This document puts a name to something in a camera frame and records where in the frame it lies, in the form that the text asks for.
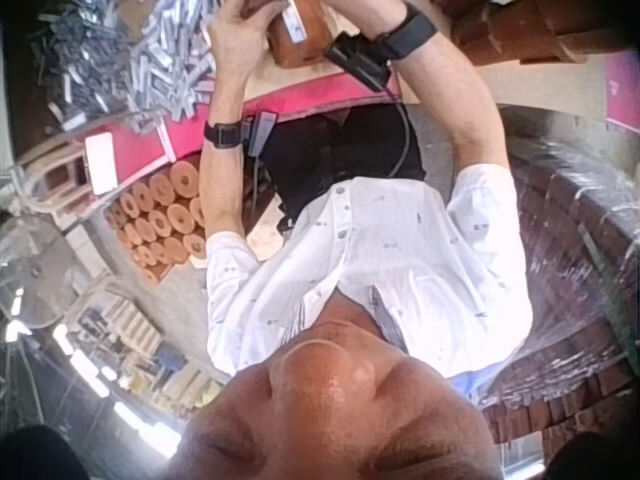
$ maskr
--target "black strap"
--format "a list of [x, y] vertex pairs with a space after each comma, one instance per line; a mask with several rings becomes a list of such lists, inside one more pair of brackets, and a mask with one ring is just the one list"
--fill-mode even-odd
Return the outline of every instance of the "black strap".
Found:
[[218, 149], [235, 148], [242, 143], [242, 122], [204, 124], [204, 138]]
[[398, 28], [376, 38], [374, 45], [389, 60], [402, 60], [427, 43], [438, 29], [421, 10], [405, 2], [407, 18]]

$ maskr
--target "metal pieces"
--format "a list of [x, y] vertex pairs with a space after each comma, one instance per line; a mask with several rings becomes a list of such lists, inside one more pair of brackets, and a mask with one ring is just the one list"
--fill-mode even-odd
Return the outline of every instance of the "metal pieces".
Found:
[[125, 123], [140, 134], [165, 115], [195, 115], [214, 89], [207, 25], [217, 0], [159, 0], [136, 43], [117, 7], [118, 0], [74, 0], [39, 15], [46, 28], [31, 48], [49, 109], [65, 129], [131, 112]]

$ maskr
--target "hand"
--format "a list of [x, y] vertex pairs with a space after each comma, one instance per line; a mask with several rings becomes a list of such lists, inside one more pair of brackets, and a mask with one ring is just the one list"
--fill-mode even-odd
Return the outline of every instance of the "hand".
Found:
[[267, 3], [246, 20], [240, 15], [245, 0], [226, 0], [209, 25], [218, 80], [246, 82], [264, 55], [264, 40], [271, 21], [286, 7], [286, 0]]

